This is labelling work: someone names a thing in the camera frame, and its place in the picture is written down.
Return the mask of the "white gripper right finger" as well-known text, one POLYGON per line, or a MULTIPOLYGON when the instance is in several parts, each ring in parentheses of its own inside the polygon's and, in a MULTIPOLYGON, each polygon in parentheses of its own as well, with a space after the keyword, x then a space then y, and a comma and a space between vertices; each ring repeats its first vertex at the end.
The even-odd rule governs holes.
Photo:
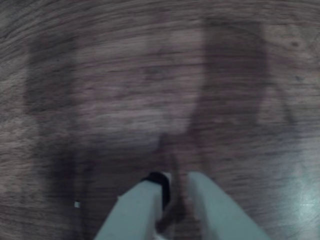
POLYGON ((189 172, 187 184, 203 240, 270 239, 265 231, 205 174, 189 172))

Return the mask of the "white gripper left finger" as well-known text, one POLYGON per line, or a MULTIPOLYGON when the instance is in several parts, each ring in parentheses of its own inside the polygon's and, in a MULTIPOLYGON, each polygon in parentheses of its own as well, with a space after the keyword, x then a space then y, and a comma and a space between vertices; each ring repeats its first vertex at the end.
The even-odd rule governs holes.
POLYGON ((171 201, 171 182, 168 172, 150 172, 118 197, 95 239, 152 240, 171 201))

